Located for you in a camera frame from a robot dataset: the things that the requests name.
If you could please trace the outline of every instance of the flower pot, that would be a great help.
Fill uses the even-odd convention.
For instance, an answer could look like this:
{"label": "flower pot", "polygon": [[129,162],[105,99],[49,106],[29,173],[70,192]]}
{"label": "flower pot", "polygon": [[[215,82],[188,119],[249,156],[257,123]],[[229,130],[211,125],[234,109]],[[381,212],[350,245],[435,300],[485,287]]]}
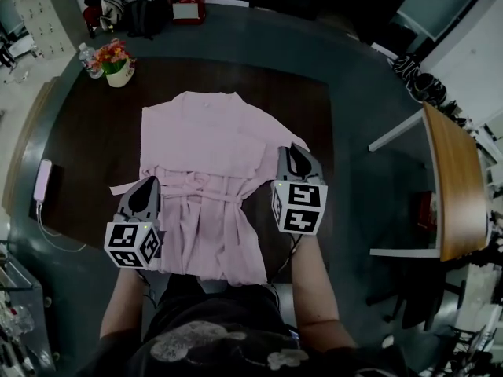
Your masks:
{"label": "flower pot", "polygon": [[120,88],[125,86],[134,74],[134,67],[131,65],[131,60],[128,58],[123,67],[114,74],[107,74],[107,81],[110,86]]}

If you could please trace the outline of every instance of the backpack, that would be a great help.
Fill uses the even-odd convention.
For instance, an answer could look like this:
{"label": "backpack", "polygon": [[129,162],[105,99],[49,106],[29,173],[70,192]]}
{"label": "backpack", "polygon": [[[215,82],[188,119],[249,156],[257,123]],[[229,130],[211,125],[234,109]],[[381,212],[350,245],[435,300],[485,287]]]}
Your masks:
{"label": "backpack", "polygon": [[423,73],[413,80],[412,95],[438,108],[447,98],[446,87],[433,75]]}
{"label": "backpack", "polygon": [[420,74],[420,66],[421,62],[415,54],[406,53],[395,60],[393,71],[407,86],[410,86],[413,80]]}
{"label": "backpack", "polygon": [[124,23],[127,36],[152,39],[152,35],[163,30],[169,15],[168,0],[134,0],[126,6]]}
{"label": "backpack", "polygon": [[101,0],[100,24],[104,30],[117,25],[124,16],[124,4],[121,0]]}

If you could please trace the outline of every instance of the pink robe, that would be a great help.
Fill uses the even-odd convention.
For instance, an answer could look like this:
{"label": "pink robe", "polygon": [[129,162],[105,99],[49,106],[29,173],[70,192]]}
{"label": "pink robe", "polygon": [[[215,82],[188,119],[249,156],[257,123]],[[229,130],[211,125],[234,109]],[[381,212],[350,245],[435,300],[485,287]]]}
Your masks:
{"label": "pink robe", "polygon": [[258,237],[241,203],[276,177],[277,149],[292,142],[307,148],[237,93],[185,92],[144,108],[140,179],[159,178],[166,231],[159,271],[265,284]]}

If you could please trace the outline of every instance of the charging cable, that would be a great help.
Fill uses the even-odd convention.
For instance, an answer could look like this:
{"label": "charging cable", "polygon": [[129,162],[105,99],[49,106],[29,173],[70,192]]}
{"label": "charging cable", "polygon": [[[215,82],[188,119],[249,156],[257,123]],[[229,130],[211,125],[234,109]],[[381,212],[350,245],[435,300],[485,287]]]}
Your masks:
{"label": "charging cable", "polygon": [[154,306],[154,309],[157,309],[157,304],[156,304],[156,292],[152,289],[152,286],[150,285],[150,283],[147,281],[147,278],[145,278],[145,275],[143,275],[139,269],[136,269],[135,270],[136,273],[138,274],[138,276],[140,277],[141,279],[141,282],[143,282],[143,284],[145,284],[148,288],[149,288],[149,293],[147,295],[143,294],[143,297],[144,298],[147,298],[151,303],[152,305]]}
{"label": "charging cable", "polygon": [[276,276],[279,275],[279,273],[283,270],[283,268],[285,266],[287,266],[288,263],[292,260],[292,257],[295,254],[297,247],[299,246],[300,239],[302,239],[302,236],[303,236],[303,235],[299,235],[299,237],[296,239],[295,237],[293,237],[293,235],[291,233],[289,233],[289,235],[290,235],[290,238],[292,239],[292,245],[291,245],[290,251],[288,253],[288,256],[285,259],[285,262],[283,263],[283,265],[276,271],[276,273],[271,278],[269,278],[269,280],[267,281],[269,284],[273,283],[274,278],[276,278]]}
{"label": "charging cable", "polygon": [[68,250],[66,248],[58,247],[56,244],[54,244],[53,242],[51,242],[47,238],[46,235],[49,235],[49,236],[52,236],[52,237],[58,237],[58,236],[61,236],[61,234],[60,233],[51,233],[46,228],[44,228],[44,225],[42,223],[42,202],[40,202],[40,201],[37,201],[36,213],[37,213],[37,225],[39,226],[40,233],[42,234],[42,237],[44,238],[44,240],[48,244],[50,244],[52,247],[58,249],[59,251],[64,251],[65,253],[78,253],[79,251],[83,250],[84,247],[86,247],[85,244],[83,244],[81,248],[78,248],[76,250]]}

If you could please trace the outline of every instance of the black shirt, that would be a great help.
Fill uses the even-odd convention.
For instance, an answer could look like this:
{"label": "black shirt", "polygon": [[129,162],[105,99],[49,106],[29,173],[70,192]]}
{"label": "black shirt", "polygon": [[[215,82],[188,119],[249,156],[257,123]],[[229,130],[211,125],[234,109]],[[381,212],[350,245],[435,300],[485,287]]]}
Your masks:
{"label": "black shirt", "polygon": [[305,375],[408,375],[395,347],[373,352],[302,347],[274,302],[257,295],[214,294],[165,300],[144,342],[137,331],[103,337],[78,376],[154,377],[208,372]]}

